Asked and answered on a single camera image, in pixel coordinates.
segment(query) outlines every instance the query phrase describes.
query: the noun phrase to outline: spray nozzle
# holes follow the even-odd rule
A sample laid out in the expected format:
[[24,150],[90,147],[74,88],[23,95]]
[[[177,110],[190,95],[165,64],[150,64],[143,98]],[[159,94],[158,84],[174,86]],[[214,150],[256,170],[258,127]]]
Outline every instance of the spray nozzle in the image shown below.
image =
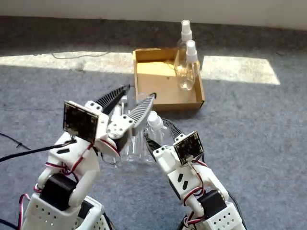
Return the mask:
[[183,20],[181,22],[181,39],[184,42],[192,40],[192,31],[189,20]]

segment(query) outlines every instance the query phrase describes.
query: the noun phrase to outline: black circuit board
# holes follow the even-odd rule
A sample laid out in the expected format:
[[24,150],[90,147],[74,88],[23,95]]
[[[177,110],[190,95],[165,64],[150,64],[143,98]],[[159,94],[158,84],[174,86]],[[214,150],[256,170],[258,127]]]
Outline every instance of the black circuit board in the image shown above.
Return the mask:
[[94,143],[97,124],[98,115],[65,101],[63,119],[64,131],[90,143]]
[[182,141],[174,145],[174,148],[182,165],[188,163],[189,159],[192,160],[204,151],[197,131],[186,136]]

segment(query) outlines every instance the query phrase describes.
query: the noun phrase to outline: white wall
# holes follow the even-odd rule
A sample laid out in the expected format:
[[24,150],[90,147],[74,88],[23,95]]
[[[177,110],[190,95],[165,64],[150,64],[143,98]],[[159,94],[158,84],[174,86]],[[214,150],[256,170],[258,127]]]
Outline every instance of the white wall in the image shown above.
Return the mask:
[[0,15],[223,23],[307,30],[307,0],[0,0]]

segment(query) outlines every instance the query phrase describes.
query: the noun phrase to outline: cardboard box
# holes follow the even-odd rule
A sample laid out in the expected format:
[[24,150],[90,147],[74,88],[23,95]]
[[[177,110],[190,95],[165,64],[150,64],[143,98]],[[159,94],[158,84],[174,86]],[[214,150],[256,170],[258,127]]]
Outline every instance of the cardboard box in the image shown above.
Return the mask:
[[173,65],[176,52],[175,48],[133,51],[136,98],[141,92],[156,92],[155,111],[200,109],[205,101],[201,76],[190,91],[178,87]]

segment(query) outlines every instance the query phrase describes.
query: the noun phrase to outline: gripper jaw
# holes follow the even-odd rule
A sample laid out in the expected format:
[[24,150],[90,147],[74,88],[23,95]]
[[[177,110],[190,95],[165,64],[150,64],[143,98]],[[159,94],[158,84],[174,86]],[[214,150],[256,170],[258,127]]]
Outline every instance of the gripper jaw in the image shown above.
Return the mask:
[[134,122],[135,125],[132,128],[132,135],[136,136],[145,126],[147,117],[153,107],[154,99],[156,98],[156,93],[150,94],[143,101],[141,101],[131,112],[128,114]]
[[121,86],[111,92],[105,94],[101,98],[97,99],[95,102],[102,107],[102,112],[109,115],[114,107],[119,103],[123,95],[126,95],[130,85]]
[[182,134],[183,132],[170,120],[163,118],[163,123],[165,124],[165,126],[167,126],[172,134],[173,139],[175,140],[176,137],[178,137],[180,134]]
[[150,155],[153,157],[154,161],[156,161],[155,157],[154,157],[154,151],[161,148],[161,145],[159,145],[157,142],[155,142],[154,140],[151,140],[148,136],[148,133],[144,132],[144,138],[145,138],[145,143],[147,146],[147,149],[150,153]]

